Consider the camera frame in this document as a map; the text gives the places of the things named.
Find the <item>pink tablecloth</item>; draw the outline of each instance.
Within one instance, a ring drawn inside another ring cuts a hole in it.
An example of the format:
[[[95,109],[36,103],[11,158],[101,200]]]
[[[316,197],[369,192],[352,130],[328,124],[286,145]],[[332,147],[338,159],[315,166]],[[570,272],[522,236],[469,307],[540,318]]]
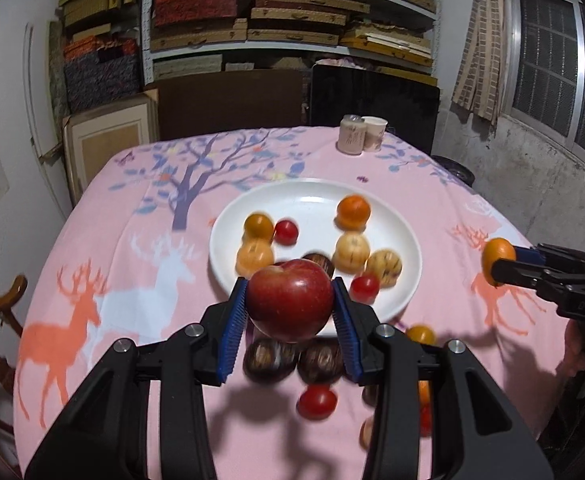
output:
[[[405,142],[386,137],[379,153],[352,157],[336,151],[337,134],[334,128],[243,130],[142,146],[106,165],[63,228],[32,298],[15,391],[22,470],[108,345],[120,336],[140,343],[165,338],[220,300],[207,262],[215,218],[241,192],[287,178],[346,183],[394,206],[423,251],[421,282],[401,322],[427,323],[442,341],[466,341],[530,429],[543,428],[562,382],[556,369],[565,320],[528,291],[489,286],[480,272],[486,240],[526,240]],[[83,291],[89,272],[89,293],[74,294],[73,273]],[[239,363],[243,353],[242,345]],[[359,428],[371,413],[361,390],[340,381],[335,414],[310,423],[295,412],[303,389],[296,374],[273,388],[256,387],[240,367],[222,388],[205,389],[221,480],[361,478]],[[155,385],[148,421],[152,479],[160,478],[157,392]],[[423,440],[421,478],[429,473],[429,454]]]

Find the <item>curtain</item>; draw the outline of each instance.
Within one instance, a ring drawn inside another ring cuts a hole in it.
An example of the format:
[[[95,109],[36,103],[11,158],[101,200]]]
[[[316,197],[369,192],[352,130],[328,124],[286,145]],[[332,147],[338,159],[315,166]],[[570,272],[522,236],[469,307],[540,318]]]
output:
[[[505,56],[503,0],[473,0],[466,45],[452,101],[488,120],[499,117],[499,80]]]

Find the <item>black television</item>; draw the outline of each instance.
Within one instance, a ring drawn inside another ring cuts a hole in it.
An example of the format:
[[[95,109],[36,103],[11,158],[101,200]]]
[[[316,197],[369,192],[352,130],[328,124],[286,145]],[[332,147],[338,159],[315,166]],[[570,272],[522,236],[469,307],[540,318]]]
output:
[[[357,68],[312,69],[311,126],[338,126],[346,114],[383,117],[400,139],[430,155],[438,110],[436,86]]]

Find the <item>oval plate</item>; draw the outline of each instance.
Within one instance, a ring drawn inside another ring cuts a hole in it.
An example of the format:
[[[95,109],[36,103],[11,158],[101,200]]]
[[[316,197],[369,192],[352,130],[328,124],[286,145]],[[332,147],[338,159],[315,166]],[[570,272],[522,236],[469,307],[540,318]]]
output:
[[[372,210],[364,235],[371,251],[392,249],[399,253],[403,270],[397,285],[381,289],[372,307],[381,322],[400,314],[413,297],[421,278],[422,257],[415,232],[393,208],[374,195],[338,182],[312,178],[285,180],[265,184],[245,192],[230,202],[215,221],[210,233],[210,266],[220,285],[229,295],[237,281],[235,263],[241,247],[244,221],[253,212],[264,212],[274,222],[293,219],[299,226],[299,239],[292,247],[272,244],[275,261],[300,258],[310,251],[329,256],[343,231],[335,225],[336,207],[349,194],[361,194]],[[352,274],[335,271],[347,287]],[[330,319],[319,336],[336,336],[335,323]]]

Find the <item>white cup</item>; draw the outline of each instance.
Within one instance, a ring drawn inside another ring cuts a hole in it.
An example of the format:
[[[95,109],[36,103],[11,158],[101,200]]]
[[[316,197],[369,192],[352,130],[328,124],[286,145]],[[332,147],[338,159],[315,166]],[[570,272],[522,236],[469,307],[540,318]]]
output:
[[[363,142],[364,152],[378,152],[381,149],[387,121],[381,117],[363,116],[366,124],[366,138]]]

